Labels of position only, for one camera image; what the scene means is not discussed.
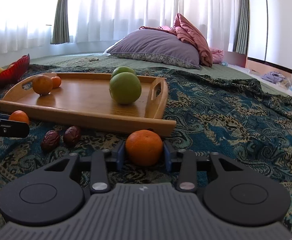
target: green curtain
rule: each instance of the green curtain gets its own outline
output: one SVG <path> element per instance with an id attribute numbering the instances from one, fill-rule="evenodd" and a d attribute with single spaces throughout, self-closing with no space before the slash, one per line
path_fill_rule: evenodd
<path id="1" fill-rule="evenodd" d="M 58 0 L 51 44 L 69 42 L 68 0 Z"/>
<path id="2" fill-rule="evenodd" d="M 233 51 L 247 54 L 249 22 L 250 22 L 250 4 L 249 0 L 239 0 L 240 10 L 238 17 L 238 27 L 236 32 L 236 41 Z"/>

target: metal screw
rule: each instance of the metal screw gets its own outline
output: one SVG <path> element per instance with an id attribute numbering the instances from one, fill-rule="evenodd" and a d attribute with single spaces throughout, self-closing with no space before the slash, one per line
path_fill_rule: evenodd
<path id="1" fill-rule="evenodd" d="M 179 188 L 184 189 L 184 190 L 191 190 L 195 188 L 195 185 L 191 182 L 182 182 L 179 184 Z"/>
<path id="2" fill-rule="evenodd" d="M 104 182 L 96 182 L 94 184 L 92 184 L 92 188 L 94 190 L 104 190 L 108 187 L 108 185 Z"/>

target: teal patterned fabric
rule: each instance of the teal patterned fabric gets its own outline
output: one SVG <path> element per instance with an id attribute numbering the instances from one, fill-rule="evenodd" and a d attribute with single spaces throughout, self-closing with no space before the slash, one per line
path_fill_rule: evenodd
<path id="1" fill-rule="evenodd" d="M 55 67 L 30 65 L 25 77 L 44 72 L 107 72 L 106 67 Z M 164 118 L 177 121 L 168 140 L 175 148 L 188 148 L 198 155 L 220 152 L 282 183 L 291 194 L 291 206 L 283 224 L 292 232 L 292 98 L 265 94 L 255 79 L 222 80 L 163 67 L 138 69 L 139 75 L 166 77 L 169 100 Z M 9 89 L 0 90 L 0 98 Z M 43 154 L 40 142 L 54 129 L 63 135 L 67 127 L 31 120 L 25 139 L 0 139 L 0 189 L 26 173 L 70 152 L 89 156 L 96 149 L 111 148 L 127 135 L 83 129 L 81 141 L 67 149 L 62 141 L 54 151 Z M 88 185 L 89 174 L 81 178 Z M 139 168 L 126 162 L 121 172 L 109 174 L 112 185 L 175 182 L 162 163 Z M 198 173 L 199 184 L 207 181 Z M 0 228 L 4 220 L 0 215 Z"/>

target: orange fruit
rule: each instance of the orange fruit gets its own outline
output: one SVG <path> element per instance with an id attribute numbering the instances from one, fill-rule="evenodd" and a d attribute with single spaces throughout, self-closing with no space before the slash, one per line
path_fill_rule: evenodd
<path id="1" fill-rule="evenodd" d="M 52 79 L 45 75 L 38 75 L 32 81 L 33 91 L 39 95 L 48 95 L 52 90 Z"/>
<path id="2" fill-rule="evenodd" d="M 21 110 L 14 111 L 10 116 L 9 116 L 10 121 L 18 121 L 18 122 L 25 122 L 28 125 L 30 124 L 29 122 L 29 117 L 27 114 Z"/>
<path id="3" fill-rule="evenodd" d="M 52 88 L 60 87 L 60 85 L 61 85 L 61 78 L 60 77 L 58 77 L 58 76 L 52 77 L 51 80 L 52 80 L 52 84 L 53 84 Z"/>
<path id="4" fill-rule="evenodd" d="M 125 149 L 134 164 L 146 167 L 158 162 L 163 152 L 163 142 L 158 134 L 149 130 L 140 130 L 129 135 Z"/>

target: purple pillow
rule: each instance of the purple pillow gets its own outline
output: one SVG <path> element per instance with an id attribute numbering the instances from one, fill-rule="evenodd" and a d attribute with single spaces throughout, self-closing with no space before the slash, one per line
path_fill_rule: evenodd
<path id="1" fill-rule="evenodd" d="M 106 50 L 115 57 L 199 69 L 197 49 L 175 35 L 149 29 L 136 30 Z"/>

